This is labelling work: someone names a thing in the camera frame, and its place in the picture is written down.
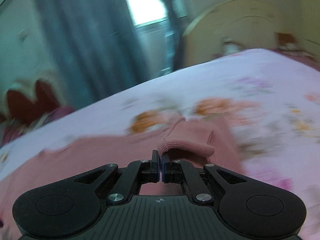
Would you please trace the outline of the pink long-sleeve sweater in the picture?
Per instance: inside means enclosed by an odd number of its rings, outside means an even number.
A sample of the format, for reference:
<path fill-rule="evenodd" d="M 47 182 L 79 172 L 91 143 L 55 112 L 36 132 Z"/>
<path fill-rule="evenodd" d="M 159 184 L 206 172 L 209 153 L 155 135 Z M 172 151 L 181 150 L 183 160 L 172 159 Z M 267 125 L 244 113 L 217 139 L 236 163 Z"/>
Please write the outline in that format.
<path fill-rule="evenodd" d="M 40 133 L 20 139 L 9 159 L 12 169 L 1 181 L 1 239 L 18 239 L 12 206 L 23 193 L 94 168 L 149 159 L 152 152 L 168 153 L 200 167 L 207 163 L 242 173 L 235 141 L 224 117 L 210 120 L 182 116 L 163 128 L 132 135 L 96 135 L 65 144 Z"/>

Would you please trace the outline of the floral white bed sheet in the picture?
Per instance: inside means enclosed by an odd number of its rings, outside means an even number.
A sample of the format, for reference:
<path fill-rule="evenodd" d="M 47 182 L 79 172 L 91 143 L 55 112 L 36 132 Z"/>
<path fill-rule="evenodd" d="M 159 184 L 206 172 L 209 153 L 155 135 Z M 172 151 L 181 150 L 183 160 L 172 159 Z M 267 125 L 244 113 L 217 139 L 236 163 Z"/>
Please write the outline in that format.
<path fill-rule="evenodd" d="M 93 103 L 1 148 L 1 181 L 16 143 L 40 133 L 65 144 L 132 135 L 171 119 L 224 117 L 242 174 L 289 190 L 307 208 L 302 239 L 319 239 L 319 72 L 266 49 L 184 68 Z"/>

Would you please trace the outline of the red heart-shaped headboard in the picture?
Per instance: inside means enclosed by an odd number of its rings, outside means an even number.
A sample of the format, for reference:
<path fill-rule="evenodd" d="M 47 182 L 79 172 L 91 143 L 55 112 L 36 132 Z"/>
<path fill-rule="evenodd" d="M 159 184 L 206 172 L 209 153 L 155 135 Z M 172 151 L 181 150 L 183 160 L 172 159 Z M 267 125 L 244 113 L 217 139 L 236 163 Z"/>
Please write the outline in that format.
<path fill-rule="evenodd" d="M 44 78 L 16 80 L 4 93 L 1 113 L 29 126 L 61 106 L 52 83 Z"/>

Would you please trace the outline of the white patterned pillow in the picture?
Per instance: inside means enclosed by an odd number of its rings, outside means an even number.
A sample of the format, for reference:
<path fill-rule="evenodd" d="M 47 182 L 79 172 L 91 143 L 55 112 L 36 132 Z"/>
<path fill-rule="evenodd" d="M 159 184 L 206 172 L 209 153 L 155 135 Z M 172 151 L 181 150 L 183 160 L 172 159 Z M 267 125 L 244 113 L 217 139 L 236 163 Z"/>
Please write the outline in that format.
<path fill-rule="evenodd" d="M 247 49 L 242 43 L 227 37 L 222 39 L 221 46 L 223 56 L 236 54 Z"/>

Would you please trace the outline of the blue tied right curtain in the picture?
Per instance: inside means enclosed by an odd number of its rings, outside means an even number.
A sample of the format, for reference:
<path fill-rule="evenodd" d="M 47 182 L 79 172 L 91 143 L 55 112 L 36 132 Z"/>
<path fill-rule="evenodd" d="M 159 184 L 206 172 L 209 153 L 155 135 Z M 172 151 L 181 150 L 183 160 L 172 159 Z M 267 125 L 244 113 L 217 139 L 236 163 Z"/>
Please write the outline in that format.
<path fill-rule="evenodd" d="M 166 32 L 166 67 L 173 72 L 183 67 L 185 21 L 188 12 L 184 0 L 161 0 L 168 19 Z"/>

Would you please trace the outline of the blue centre curtain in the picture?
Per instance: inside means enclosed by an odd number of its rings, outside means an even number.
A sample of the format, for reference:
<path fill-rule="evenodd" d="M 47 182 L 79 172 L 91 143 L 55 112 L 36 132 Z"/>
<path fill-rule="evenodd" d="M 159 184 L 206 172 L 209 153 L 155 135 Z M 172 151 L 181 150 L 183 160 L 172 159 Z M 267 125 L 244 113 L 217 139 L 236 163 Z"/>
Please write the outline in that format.
<path fill-rule="evenodd" d="M 35 2 L 75 107 L 148 81 L 148 65 L 126 0 Z"/>

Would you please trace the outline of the cream round headboard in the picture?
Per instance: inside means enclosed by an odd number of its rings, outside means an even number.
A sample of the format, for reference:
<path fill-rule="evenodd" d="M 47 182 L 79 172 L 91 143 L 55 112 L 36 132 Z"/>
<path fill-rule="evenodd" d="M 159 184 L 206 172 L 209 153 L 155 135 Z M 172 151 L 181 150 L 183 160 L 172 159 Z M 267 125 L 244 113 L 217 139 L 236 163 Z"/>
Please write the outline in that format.
<path fill-rule="evenodd" d="M 301 6 L 283 9 L 261 0 L 227 0 L 205 10 L 184 34 L 184 66 L 208 62 L 221 53 L 225 43 L 244 49 L 275 49 L 278 34 L 301 35 Z"/>

